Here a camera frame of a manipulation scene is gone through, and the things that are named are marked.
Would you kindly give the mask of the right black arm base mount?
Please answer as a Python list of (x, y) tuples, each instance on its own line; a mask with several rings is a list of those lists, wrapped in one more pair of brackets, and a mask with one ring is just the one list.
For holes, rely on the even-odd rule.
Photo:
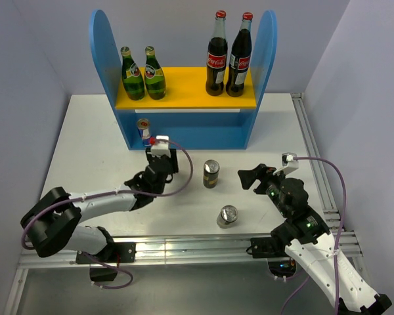
[(296, 261), (285, 254), (284, 249), (272, 237), (256, 237), (250, 239), (246, 253), (253, 259), (265, 259), (268, 270), (274, 279), (284, 282), (297, 274)]

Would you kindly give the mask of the green glass bottle front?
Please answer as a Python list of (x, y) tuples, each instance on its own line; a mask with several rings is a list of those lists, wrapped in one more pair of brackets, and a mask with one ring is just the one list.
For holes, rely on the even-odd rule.
[(152, 46), (145, 48), (146, 64), (144, 69), (144, 83), (150, 98), (159, 100), (165, 96), (165, 75), (157, 61), (155, 49)]

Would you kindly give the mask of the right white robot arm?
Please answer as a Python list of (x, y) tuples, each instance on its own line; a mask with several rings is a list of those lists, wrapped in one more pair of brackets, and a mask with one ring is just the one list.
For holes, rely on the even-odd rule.
[(392, 305), (389, 297), (370, 287), (335, 247), (333, 233), (309, 205), (302, 180), (264, 164), (239, 170), (238, 176), (245, 190), (258, 181), (254, 193), (268, 196), (285, 219), (268, 237), (250, 240), (253, 258), (289, 256), (338, 308), (338, 314), (383, 314)]

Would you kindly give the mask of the dark gold beverage can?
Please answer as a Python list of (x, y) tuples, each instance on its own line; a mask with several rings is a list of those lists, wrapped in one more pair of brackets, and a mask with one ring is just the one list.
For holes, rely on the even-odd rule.
[(238, 210), (233, 205), (225, 205), (217, 216), (217, 225), (220, 228), (228, 228), (238, 219)]

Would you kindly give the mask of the silver blue can red logo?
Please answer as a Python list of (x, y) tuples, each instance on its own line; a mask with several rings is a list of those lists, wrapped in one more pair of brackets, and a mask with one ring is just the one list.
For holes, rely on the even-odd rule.
[(150, 122), (145, 118), (141, 118), (137, 121), (137, 129), (141, 138), (142, 144), (145, 147), (151, 146), (150, 138), (152, 133), (150, 132)]

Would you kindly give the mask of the green glass bottle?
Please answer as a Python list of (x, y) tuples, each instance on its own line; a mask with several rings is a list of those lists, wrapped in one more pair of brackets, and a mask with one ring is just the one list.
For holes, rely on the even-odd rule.
[(155, 49), (152, 46), (145, 48), (146, 64), (144, 69), (144, 83), (150, 98), (159, 100), (165, 96), (165, 75), (157, 61)]
[(145, 95), (141, 71), (133, 60), (129, 47), (122, 47), (120, 53), (122, 57), (121, 78), (125, 92), (131, 100), (140, 100)]

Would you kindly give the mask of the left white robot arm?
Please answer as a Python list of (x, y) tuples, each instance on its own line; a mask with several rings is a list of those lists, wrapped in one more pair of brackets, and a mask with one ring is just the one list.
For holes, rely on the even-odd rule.
[(20, 224), (39, 257), (50, 257), (62, 249), (88, 253), (100, 262), (115, 255), (113, 237), (101, 226), (82, 223), (115, 212), (134, 211), (163, 194), (165, 185), (178, 172), (177, 151), (168, 149), (154, 155), (146, 149), (148, 165), (117, 192), (83, 196), (70, 194), (63, 187), (51, 189), (21, 219)]

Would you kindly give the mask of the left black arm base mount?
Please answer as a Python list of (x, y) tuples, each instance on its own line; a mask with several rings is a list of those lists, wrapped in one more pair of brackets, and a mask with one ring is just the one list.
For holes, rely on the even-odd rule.
[(118, 271), (121, 264), (133, 263), (135, 261), (135, 254), (135, 242), (118, 242), (114, 244), (114, 248), (107, 258), (102, 259), (93, 256), (94, 259), (104, 264), (114, 264), (115, 269), (103, 266), (80, 252), (77, 253), (75, 262), (78, 265), (89, 265), (89, 277), (91, 281), (106, 285), (109, 282), (113, 282), (116, 277), (121, 274), (121, 271)]

